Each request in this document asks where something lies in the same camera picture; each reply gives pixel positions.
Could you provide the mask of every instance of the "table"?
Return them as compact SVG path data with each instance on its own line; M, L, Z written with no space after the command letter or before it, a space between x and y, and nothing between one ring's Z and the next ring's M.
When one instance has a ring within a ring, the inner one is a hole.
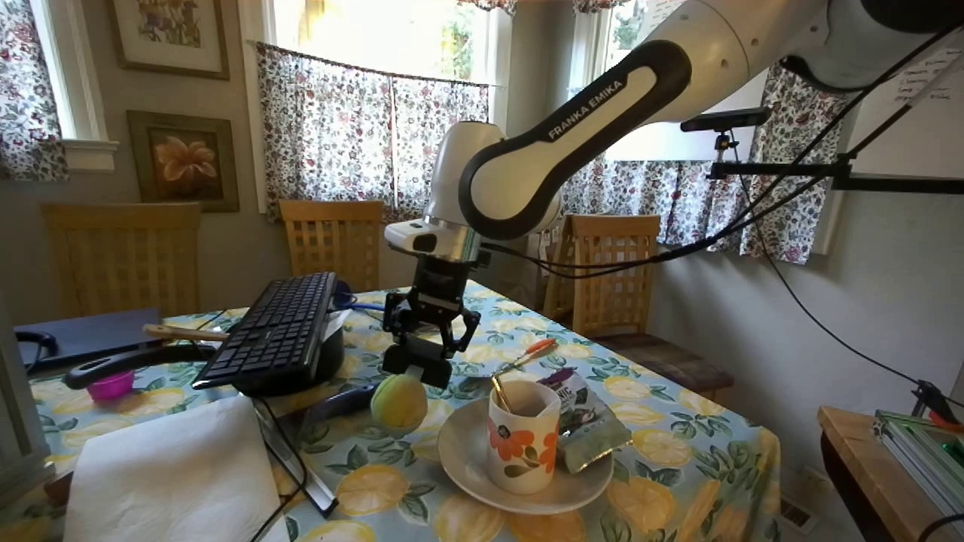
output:
M378 305L382 291L364 291L361 302ZM389 437L369 424L368 413L356 413L329 419L299 443L307 466L334 488L337 508L319 519L299 497L287 513L290 534L307 538L777 538L780 443L771 429L479 284L466 287L463 305L482 314L482 325L470 350L452 358L452 386L429 388L429 415L418 429ZM175 325L203 319L210 317L180 317ZM458 379L487 374L544 333L558 350L530 360L528 374L576 367L633 429L633 443L614 455L614 479L600 499L550 519L516 516L466 497L446 479L437 449L446 419L479 398ZM389 342L391 333L378 329L377 314L352 314L341 374L280 398L278 410L307 407L350 381L377 381ZM192 374L197 363L145 367L136 379L139 395L115 410L93 410L85 391L68 391L58 379L35 381L58 471L68 471L93 434L232 395L232 388L192 391Z
M815 419L824 471L866 538L919 538L930 522L943 519L874 437L869 415L821 407ZM936 529L930 538L956 538L956 534Z

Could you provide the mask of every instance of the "curtain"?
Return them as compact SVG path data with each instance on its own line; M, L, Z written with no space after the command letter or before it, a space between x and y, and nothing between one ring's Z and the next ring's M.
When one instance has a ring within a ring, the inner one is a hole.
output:
M771 107L764 127L752 134L749 161L792 161L795 152L827 127L845 106L843 96L821 93L787 70L771 70L762 107ZM804 161L832 161L840 146L840 128L832 128ZM563 215L658 215L661 243L682 246L716 236L777 177L711 177L711 161L679 159L592 159L560 192ZM759 209L792 192L809 177L784 177ZM784 261L804 266L812 254L815 223L824 206L824 184L801 192L762 223L724 238L714 251L759 255L768 251ZM530 236L533 255L550 255L563 215Z
M423 215L442 134L491 120L487 83L410 77L260 45L269 203L377 199Z
M522 4L522 0L458 0L458 4L473 4L473 7L479 7L479 10L503 10L503 11L513 11L516 4ZM571 7L576 7L578 11L601 11L601 10L610 10L610 7L620 7L620 4L627 4L627 0L571 0Z
M0 4L0 181L67 177L58 102L30 0Z

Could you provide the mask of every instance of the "floral mug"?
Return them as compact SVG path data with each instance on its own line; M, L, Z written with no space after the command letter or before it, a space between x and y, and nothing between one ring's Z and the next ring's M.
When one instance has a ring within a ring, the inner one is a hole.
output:
M503 379L487 391L487 473L513 495L536 495L553 479L560 395L536 379Z

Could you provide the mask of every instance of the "framed picture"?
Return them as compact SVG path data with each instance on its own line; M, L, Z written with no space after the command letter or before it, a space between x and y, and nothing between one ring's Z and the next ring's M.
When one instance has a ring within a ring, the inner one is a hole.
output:
M110 0L130 70L230 77L216 0Z
M145 203L203 203L237 212L232 120L125 112Z

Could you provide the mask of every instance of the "yellow ball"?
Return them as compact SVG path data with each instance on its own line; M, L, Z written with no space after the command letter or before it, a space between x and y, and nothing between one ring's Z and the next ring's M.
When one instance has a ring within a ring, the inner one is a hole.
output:
M389 434L416 429L424 413L424 386L410 374L389 374L369 398L369 419Z

